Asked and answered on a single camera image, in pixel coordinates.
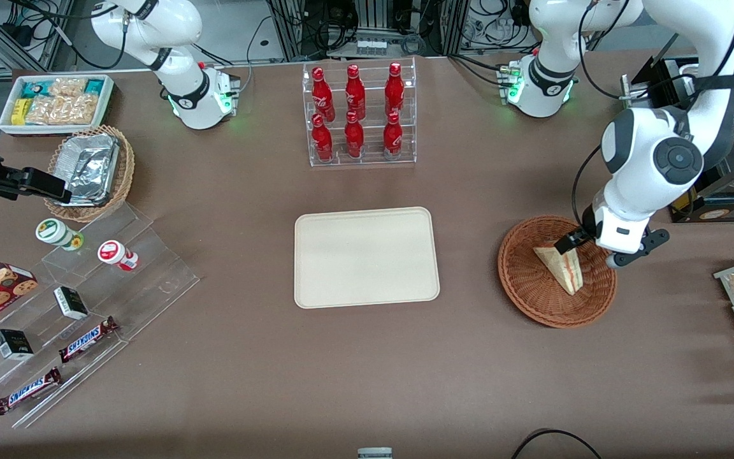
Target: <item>wicker basket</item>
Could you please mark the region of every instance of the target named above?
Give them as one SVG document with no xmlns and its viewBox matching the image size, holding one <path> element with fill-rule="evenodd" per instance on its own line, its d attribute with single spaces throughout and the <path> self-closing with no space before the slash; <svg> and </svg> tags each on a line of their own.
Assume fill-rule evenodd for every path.
<svg viewBox="0 0 734 459">
<path fill-rule="evenodd" d="M 498 274 L 506 294 L 528 317 L 555 328 L 573 328 L 605 314 L 617 291 L 617 273 L 605 264 L 608 253 L 588 243 L 577 248 L 583 286 L 574 295 L 560 287 L 533 248 L 554 243 L 577 225 L 567 218 L 542 215 L 521 221 L 503 239 Z"/>
<path fill-rule="evenodd" d="M 119 130 L 110 126 L 99 126 L 94 129 L 88 129 L 81 131 L 81 133 L 73 134 L 74 137 L 86 137 L 95 136 L 96 134 L 110 134 L 116 139 L 120 140 L 120 151 L 119 151 L 119 162 L 115 166 L 115 177 L 113 178 L 112 185 L 112 197 L 110 201 L 101 207 L 62 207 L 55 205 L 53 201 L 44 199 L 44 204 L 47 204 L 47 208 L 50 209 L 50 213 L 58 218 L 64 220 L 79 221 L 81 223 L 89 223 L 93 221 L 99 215 L 104 214 L 110 210 L 117 209 L 120 203 L 126 199 L 126 195 L 129 194 L 129 189 L 132 186 L 132 174 L 134 173 L 134 152 L 132 151 L 132 145 L 126 140 L 126 137 L 120 133 Z M 58 160 L 61 146 L 64 142 L 55 149 L 55 154 L 50 160 L 50 166 L 47 171 L 50 173 L 55 169 L 55 161 Z"/>
</svg>

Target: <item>table surface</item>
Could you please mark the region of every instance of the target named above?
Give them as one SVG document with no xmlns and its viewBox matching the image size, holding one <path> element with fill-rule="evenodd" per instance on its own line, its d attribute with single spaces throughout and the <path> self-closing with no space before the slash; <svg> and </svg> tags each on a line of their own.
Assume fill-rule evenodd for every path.
<svg viewBox="0 0 734 459">
<path fill-rule="evenodd" d="M 647 56 L 588 60 L 615 91 Z M 0 457 L 353 457 L 387 445 L 399 459 L 498 458 L 541 427 L 606 457 L 734 456 L 734 316 L 712 278 L 734 265 L 734 224 L 667 224 L 670 243 L 619 272 L 602 319 L 534 323 L 501 288 L 498 247 L 522 219 L 569 217 L 574 174 L 620 104 L 583 81 L 559 114 L 530 119 L 447 59 L 417 66 L 419 162 L 350 171 L 308 165 L 300 64 L 256 67 L 248 113 L 207 131 L 172 116 L 152 73 L 114 73 L 108 122 L 137 162 L 129 201 L 202 280 L 32 427 L 0 418 Z M 58 142 L 3 135 L 0 154 L 43 166 Z M 607 179 L 594 160 L 580 200 Z M 300 215 L 411 206 L 432 214 L 436 300 L 294 304 Z M 659 214 L 655 226 L 669 221 Z M 49 247 L 32 231 L 47 215 L 39 198 L 0 199 L 0 261 L 38 262 Z"/>
</svg>

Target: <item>acrylic tiered stand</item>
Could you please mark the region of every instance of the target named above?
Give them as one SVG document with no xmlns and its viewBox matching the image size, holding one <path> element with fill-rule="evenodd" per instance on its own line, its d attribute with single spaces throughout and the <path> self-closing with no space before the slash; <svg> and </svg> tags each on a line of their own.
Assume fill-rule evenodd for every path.
<svg viewBox="0 0 734 459">
<path fill-rule="evenodd" d="M 390 63 L 401 64 L 401 79 L 404 80 L 404 107 L 400 111 L 399 125 L 404 130 L 401 139 L 401 154 L 399 159 L 388 161 L 384 157 L 384 127 L 387 125 L 387 114 L 384 112 L 384 86 L 389 77 Z M 370 164 L 373 166 L 415 163 L 417 159 L 417 104 L 416 104 L 416 68 L 412 58 L 396 60 L 365 60 L 358 61 L 359 75 L 364 82 L 367 99 L 366 117 L 361 120 L 364 128 L 364 153 L 360 159 L 353 159 L 347 154 L 347 140 L 344 137 L 344 127 L 347 125 L 347 99 L 344 88 L 347 86 L 347 64 L 339 61 L 313 62 L 304 65 L 302 78 L 302 96 L 305 110 L 305 128 L 308 131 L 308 151 L 311 166 L 359 166 Z M 313 146 L 311 131 L 313 124 L 311 116 L 315 113 L 313 104 L 313 78 L 311 70 L 321 67 L 324 70 L 324 79 L 333 91 L 333 107 L 336 110 L 336 119 L 326 123 L 333 137 L 333 160 L 330 163 L 319 161 Z"/>
<path fill-rule="evenodd" d="M 6 413 L 3 418 L 12 427 L 29 427 L 37 421 L 198 282 L 191 268 L 166 247 L 151 224 L 128 203 L 100 215 L 81 230 L 82 248 L 64 252 L 58 247 L 46 255 L 31 268 L 39 286 L 0 313 L 0 328 L 23 331 L 35 352 L 21 362 L 6 360 L 0 354 L 0 398 L 43 377 L 53 367 L 58 367 L 64 381 Z M 98 248 L 108 239 L 116 239 L 136 252 L 140 265 L 126 272 L 99 261 Z M 73 320 L 61 314 L 53 295 L 61 285 L 81 294 L 89 310 L 86 319 Z M 62 364 L 59 349 L 108 316 L 113 316 L 120 328 Z"/>
</svg>

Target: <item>aluminum foil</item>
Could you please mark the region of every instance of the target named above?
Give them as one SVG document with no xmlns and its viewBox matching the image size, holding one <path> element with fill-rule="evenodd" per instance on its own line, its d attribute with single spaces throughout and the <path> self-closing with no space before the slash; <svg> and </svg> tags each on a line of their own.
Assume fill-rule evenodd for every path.
<svg viewBox="0 0 734 459">
<path fill-rule="evenodd" d="M 73 137 L 59 151 L 53 175 L 67 182 L 67 207 L 99 207 L 110 200 L 120 142 L 109 134 Z"/>
</svg>

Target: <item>coca-cola bottle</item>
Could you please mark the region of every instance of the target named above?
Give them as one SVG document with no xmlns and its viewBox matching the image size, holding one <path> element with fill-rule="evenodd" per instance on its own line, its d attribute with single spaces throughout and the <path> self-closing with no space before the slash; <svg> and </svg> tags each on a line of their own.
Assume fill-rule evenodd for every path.
<svg viewBox="0 0 734 459">
<path fill-rule="evenodd" d="M 329 84 L 324 81 L 324 70 L 321 67 L 315 67 L 311 75 L 313 76 L 313 104 L 317 108 L 317 113 L 321 113 L 324 121 L 333 122 L 336 119 L 333 92 L 330 91 Z"/>
<path fill-rule="evenodd" d="M 319 161 L 329 163 L 333 160 L 333 137 L 330 136 L 330 130 L 324 125 L 324 119 L 321 114 L 314 113 L 311 117 L 313 122 L 313 146 L 317 151 Z"/>
<path fill-rule="evenodd" d="M 390 64 L 390 78 L 384 87 L 384 112 L 400 112 L 404 107 L 404 81 L 401 80 L 401 64 Z"/>
<path fill-rule="evenodd" d="M 367 98 L 364 95 L 364 82 L 359 78 L 359 66 L 347 65 L 347 86 L 344 88 L 347 95 L 347 109 L 353 110 L 358 119 L 367 116 Z"/>
<path fill-rule="evenodd" d="M 401 156 L 401 136 L 404 131 L 398 124 L 398 112 L 387 115 L 387 125 L 384 127 L 384 157 L 388 161 L 395 161 Z"/>
<path fill-rule="evenodd" d="M 364 128 L 361 127 L 358 114 L 354 110 L 347 112 L 344 137 L 347 137 L 347 154 L 353 159 L 359 159 L 364 151 Z"/>
</svg>

